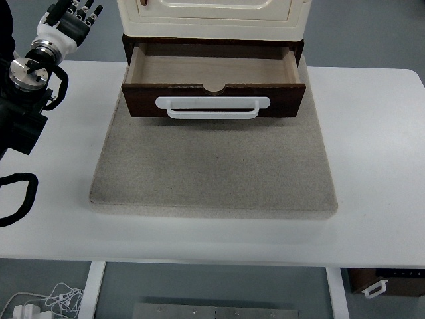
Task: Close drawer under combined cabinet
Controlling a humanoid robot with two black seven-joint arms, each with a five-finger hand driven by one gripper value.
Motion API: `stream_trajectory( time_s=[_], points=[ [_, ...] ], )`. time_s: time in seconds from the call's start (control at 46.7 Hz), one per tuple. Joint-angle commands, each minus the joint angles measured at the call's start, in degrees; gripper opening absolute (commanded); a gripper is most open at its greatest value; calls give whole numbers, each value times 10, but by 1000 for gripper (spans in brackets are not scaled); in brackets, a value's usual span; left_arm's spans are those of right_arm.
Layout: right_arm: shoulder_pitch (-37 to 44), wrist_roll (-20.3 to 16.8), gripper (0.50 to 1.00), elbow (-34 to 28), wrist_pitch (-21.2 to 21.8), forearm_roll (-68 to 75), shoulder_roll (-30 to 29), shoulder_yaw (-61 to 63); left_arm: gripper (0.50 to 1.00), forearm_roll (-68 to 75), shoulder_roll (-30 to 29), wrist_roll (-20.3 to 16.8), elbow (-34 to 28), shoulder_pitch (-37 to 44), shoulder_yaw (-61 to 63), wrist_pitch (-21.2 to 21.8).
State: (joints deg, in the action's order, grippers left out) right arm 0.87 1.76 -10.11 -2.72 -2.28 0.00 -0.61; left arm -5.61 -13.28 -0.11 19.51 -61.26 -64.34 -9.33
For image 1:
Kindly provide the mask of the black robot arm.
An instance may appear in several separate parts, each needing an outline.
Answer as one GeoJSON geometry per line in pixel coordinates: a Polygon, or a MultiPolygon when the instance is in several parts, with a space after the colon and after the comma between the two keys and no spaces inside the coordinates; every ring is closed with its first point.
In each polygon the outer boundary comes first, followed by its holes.
{"type": "Polygon", "coordinates": [[[52,42],[39,37],[24,57],[15,56],[13,16],[1,2],[1,155],[8,149],[29,154],[47,117],[64,100],[68,75],[59,67],[64,55],[52,42]]]}

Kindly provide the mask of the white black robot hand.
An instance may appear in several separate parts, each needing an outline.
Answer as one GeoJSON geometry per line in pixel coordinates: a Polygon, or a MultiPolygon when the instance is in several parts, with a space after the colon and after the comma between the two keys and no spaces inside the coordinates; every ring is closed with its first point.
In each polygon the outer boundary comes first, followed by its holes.
{"type": "Polygon", "coordinates": [[[57,1],[41,17],[33,49],[44,47],[58,58],[73,53],[85,41],[103,6],[91,9],[93,1],[57,1]]]}

